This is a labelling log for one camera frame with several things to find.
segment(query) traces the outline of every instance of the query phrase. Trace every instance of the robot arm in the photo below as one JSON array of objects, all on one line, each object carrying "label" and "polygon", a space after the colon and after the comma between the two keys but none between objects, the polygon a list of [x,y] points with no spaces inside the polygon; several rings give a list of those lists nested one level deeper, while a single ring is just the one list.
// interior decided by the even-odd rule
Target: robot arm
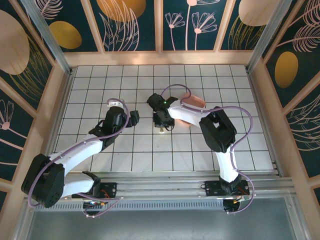
[{"label": "robot arm", "polygon": [[[32,198],[46,208],[53,206],[62,197],[77,193],[89,193],[95,198],[100,198],[101,191],[104,189],[103,184],[100,183],[100,179],[97,176],[87,171],[75,174],[68,173],[88,157],[103,151],[113,144],[119,134],[105,139],[92,139],[109,136],[118,132],[125,125],[128,117],[121,104],[118,104],[118,106],[113,105],[106,113],[105,119],[100,121],[95,128],[89,131],[85,138],[81,140],[81,142],[88,141],[88,143],[75,148],[63,158],[54,162],[44,174],[41,175],[32,192]],[[138,111],[131,111],[126,128],[135,126],[139,122],[139,119]],[[43,154],[37,155],[30,165],[21,190],[29,194],[31,185],[40,170],[50,161],[77,144],[78,143],[75,143],[67,149],[49,156]]]}]

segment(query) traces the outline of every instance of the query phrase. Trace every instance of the feather drawing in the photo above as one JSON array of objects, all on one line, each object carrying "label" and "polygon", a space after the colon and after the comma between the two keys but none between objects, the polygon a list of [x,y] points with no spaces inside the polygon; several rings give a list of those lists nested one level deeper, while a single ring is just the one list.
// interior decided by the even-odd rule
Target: feather drawing
[{"label": "feather drawing", "polygon": [[107,52],[135,51],[139,45],[140,32],[135,13],[124,1],[122,7],[115,0],[102,0],[108,17],[100,13],[104,25],[103,45]]},{"label": "feather drawing", "polygon": [[320,44],[320,25],[301,27],[294,38],[278,44],[276,47],[292,43],[296,52],[312,52]]},{"label": "feather drawing", "polygon": [[311,103],[293,109],[287,120],[300,151],[320,149],[320,95]]},{"label": "feather drawing", "polygon": [[63,8],[62,0],[34,0],[44,19],[53,20]]},{"label": "feather drawing", "polygon": [[320,0],[309,0],[305,9],[304,13],[294,20],[290,25],[292,26],[297,21],[303,18],[305,24],[309,26],[315,26],[320,24]]}]

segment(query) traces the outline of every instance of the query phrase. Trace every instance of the gray floor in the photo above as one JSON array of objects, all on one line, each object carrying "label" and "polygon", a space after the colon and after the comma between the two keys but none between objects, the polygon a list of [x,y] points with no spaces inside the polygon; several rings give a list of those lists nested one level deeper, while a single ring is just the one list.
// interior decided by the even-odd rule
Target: gray floor
[{"label": "gray floor", "polygon": [[[59,152],[91,130],[108,110],[109,98],[123,99],[129,110],[138,110],[140,122],[127,128],[115,144],[88,158],[74,172],[218,171],[217,157],[206,145],[199,128],[177,123],[160,134],[153,127],[152,109],[146,104],[153,93],[170,84],[184,84],[204,99],[206,108],[240,106],[253,116],[252,134],[235,149],[240,170],[272,170],[273,165],[244,66],[241,65],[119,65],[79,66],[63,116],[55,151]],[[164,97],[181,98],[183,88],[172,88]],[[226,110],[241,138],[249,118]]]}]

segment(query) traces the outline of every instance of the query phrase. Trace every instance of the leaf illustration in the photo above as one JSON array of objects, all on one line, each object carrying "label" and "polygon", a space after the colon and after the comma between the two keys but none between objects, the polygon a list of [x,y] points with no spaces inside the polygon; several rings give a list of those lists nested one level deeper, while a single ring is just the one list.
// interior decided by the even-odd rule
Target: leaf illustration
[{"label": "leaf illustration", "polygon": [[276,47],[282,46],[287,43],[292,43],[295,51],[299,52],[312,52],[318,44],[320,44],[320,25],[301,27],[295,34],[294,38],[278,44]]},{"label": "leaf illustration", "polygon": [[62,0],[34,0],[44,19],[53,20],[63,8]]}]

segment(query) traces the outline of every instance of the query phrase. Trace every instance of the flower illustration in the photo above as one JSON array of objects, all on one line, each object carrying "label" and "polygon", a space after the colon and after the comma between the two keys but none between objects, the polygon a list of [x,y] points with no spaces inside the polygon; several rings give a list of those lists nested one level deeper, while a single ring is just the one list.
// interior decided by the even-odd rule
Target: flower illustration
[{"label": "flower illustration", "polygon": [[215,13],[203,13],[199,18],[199,12],[192,14],[192,24],[195,32],[194,50],[197,50],[198,34],[209,33],[217,30]]},{"label": "flower illustration", "polygon": [[[0,130],[4,130],[4,131],[9,130],[9,131],[13,132],[14,134],[26,139],[27,138],[26,136],[14,131],[10,128],[10,122],[11,122],[12,116],[14,114],[14,108],[15,108],[15,106],[12,102],[8,101],[7,105],[6,105],[4,100],[2,100],[2,99],[0,100]],[[0,138],[0,142],[7,144],[13,148],[23,150],[23,147],[15,145],[15,144],[8,142],[4,139]]]},{"label": "flower illustration", "polygon": [[172,15],[171,15],[171,13],[167,13],[165,15],[165,19],[166,19],[166,22],[168,23],[169,28],[170,28],[172,46],[173,46],[173,50],[175,51],[176,48],[175,48],[175,43],[174,43],[174,37],[172,34],[172,29],[182,27],[186,23],[185,23],[185,21],[183,21],[184,18],[181,16],[181,12],[180,13],[173,13]]}]

